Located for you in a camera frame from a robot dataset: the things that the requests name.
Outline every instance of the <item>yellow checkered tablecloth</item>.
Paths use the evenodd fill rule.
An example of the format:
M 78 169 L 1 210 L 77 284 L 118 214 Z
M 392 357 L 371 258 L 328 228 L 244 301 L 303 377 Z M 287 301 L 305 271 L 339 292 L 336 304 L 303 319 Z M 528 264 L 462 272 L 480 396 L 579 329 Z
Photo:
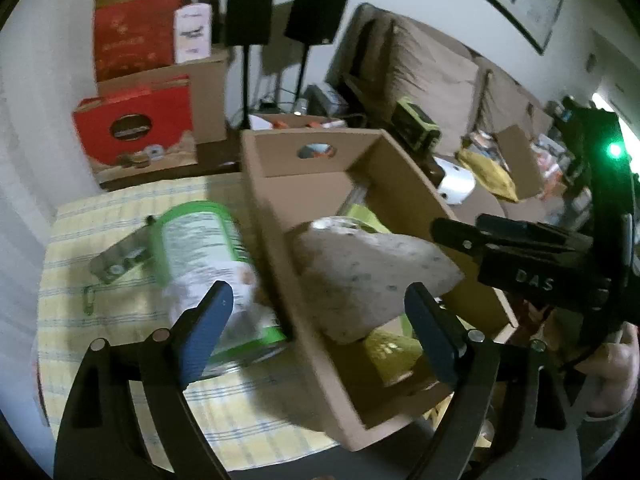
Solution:
M 66 398 L 89 343 L 141 341 L 168 326 L 159 310 L 153 269 L 142 265 L 111 285 L 97 285 L 89 261 L 142 226 L 192 200 L 226 205 L 238 220 L 247 249 L 260 262 L 254 226 L 239 173 L 166 180 L 102 194 L 60 207 L 47 247 L 38 302 L 38 360 L 47 416 L 57 436 Z M 94 312 L 84 313 L 83 291 L 95 286 Z M 131 392 L 153 462 L 170 469 L 141 383 Z M 295 460 L 335 446 L 315 431 L 291 349 L 239 372 L 199 381 L 184 396 L 202 433 L 228 470 Z

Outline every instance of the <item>green light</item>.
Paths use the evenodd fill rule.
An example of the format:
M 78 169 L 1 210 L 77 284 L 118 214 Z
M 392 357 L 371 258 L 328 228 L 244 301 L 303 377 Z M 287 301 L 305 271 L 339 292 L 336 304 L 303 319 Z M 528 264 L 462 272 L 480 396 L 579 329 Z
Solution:
M 622 146 L 620 146 L 619 143 L 616 142 L 612 142 L 608 147 L 607 147 L 607 153 L 609 154 L 610 158 L 620 158 L 623 154 L 624 150 L 622 148 Z

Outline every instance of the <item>red gift bag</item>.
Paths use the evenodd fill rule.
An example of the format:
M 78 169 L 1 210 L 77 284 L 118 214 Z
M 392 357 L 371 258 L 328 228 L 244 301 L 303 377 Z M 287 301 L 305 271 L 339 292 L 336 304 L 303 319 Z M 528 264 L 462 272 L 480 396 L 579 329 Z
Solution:
M 188 78 L 85 99 L 73 117 L 98 182 L 196 164 Z
M 174 12 L 181 3 L 182 0 L 131 0 L 96 9 L 96 80 L 172 65 Z

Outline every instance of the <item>speaker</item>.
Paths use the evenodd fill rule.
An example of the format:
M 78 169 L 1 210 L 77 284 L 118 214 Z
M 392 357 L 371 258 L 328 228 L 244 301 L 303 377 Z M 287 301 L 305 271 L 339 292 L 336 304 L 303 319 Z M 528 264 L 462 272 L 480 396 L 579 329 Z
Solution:
M 293 0 L 284 35 L 307 45 L 330 44 L 347 0 Z
M 272 8 L 273 0 L 226 0 L 226 45 L 268 44 Z

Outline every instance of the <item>sofa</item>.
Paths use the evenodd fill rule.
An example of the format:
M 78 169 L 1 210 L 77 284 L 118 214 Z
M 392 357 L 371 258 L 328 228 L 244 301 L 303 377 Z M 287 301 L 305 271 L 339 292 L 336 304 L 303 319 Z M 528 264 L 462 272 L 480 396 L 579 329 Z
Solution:
M 517 124 L 530 140 L 552 118 L 522 85 L 490 60 L 425 23 L 362 4 L 338 48 L 329 81 L 344 83 L 375 127 L 389 124 L 398 98 L 408 95 L 442 131 L 435 155 L 451 158 L 474 130 L 500 132 Z M 498 200 L 480 185 L 453 211 L 474 224 L 479 214 L 544 221 L 545 203 Z

